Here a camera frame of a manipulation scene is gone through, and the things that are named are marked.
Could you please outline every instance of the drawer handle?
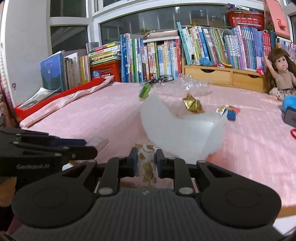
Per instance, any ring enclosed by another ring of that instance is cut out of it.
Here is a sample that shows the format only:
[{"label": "drawer handle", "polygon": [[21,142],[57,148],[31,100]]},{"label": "drawer handle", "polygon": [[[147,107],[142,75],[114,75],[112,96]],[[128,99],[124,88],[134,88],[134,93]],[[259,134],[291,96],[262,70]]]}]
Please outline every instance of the drawer handle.
[{"label": "drawer handle", "polygon": [[257,76],[257,75],[253,75],[253,74],[248,74],[248,75],[253,79],[259,78],[259,76]]},{"label": "drawer handle", "polygon": [[214,69],[200,69],[201,71],[205,72],[205,73],[212,73],[215,70]]}]

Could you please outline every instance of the doll's face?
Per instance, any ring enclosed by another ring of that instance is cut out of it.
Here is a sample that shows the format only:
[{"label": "doll's face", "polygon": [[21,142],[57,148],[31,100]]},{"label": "doll's face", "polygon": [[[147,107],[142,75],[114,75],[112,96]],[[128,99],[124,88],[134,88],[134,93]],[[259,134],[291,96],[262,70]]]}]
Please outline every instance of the doll's face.
[{"label": "doll's face", "polygon": [[279,70],[279,71],[286,71],[288,69],[288,62],[287,62],[285,56],[278,58],[275,61],[275,65],[276,65],[277,70]]}]

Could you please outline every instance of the wooden shelf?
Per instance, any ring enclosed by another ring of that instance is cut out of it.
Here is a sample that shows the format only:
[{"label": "wooden shelf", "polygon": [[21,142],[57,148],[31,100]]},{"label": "wooden shelf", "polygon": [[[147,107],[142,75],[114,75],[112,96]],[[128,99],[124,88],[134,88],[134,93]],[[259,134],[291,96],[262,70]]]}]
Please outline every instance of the wooden shelf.
[{"label": "wooden shelf", "polygon": [[213,85],[240,88],[257,92],[268,92],[268,83],[257,72],[219,67],[185,65],[182,59],[182,73],[190,74],[199,81],[212,81]]}]

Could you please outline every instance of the doll's dress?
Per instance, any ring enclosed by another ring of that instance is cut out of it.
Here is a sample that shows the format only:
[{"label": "doll's dress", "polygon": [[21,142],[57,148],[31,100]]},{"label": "doll's dress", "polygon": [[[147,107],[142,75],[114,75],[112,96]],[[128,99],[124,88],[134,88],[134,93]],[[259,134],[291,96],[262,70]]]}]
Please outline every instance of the doll's dress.
[{"label": "doll's dress", "polygon": [[276,95],[283,100],[288,95],[296,95],[296,88],[292,81],[292,74],[289,70],[276,73],[276,87],[273,87],[269,94]]}]

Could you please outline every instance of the red storage crate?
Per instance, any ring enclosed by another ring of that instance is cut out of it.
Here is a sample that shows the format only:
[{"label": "red storage crate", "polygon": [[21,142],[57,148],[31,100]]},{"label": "red storage crate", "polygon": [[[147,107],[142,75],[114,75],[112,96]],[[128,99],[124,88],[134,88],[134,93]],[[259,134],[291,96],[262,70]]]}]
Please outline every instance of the red storage crate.
[{"label": "red storage crate", "polygon": [[30,107],[26,110],[19,109],[18,108],[19,105],[18,105],[17,107],[15,107],[15,113],[19,118],[21,118],[23,120],[23,119],[27,118],[29,115],[35,113],[37,110],[40,110],[42,107],[46,106],[47,104],[49,104],[50,102],[52,102],[58,98],[74,94],[80,90],[87,90],[87,89],[92,88],[96,85],[102,84],[104,81],[105,81],[105,78],[95,78],[95,80],[92,80],[91,82],[85,83],[83,85],[77,86],[77,87],[72,88],[70,90],[67,90],[67,91],[61,92],[59,94],[56,94],[52,97],[49,97],[49,98],[39,102],[38,104],[33,105],[32,107]]},{"label": "red storage crate", "polygon": [[106,64],[97,64],[90,67],[91,72],[97,70],[101,76],[114,75],[114,81],[121,82],[121,61],[115,60]]},{"label": "red storage crate", "polygon": [[260,31],[264,29],[264,14],[262,13],[229,11],[227,17],[232,28],[241,25]]}]

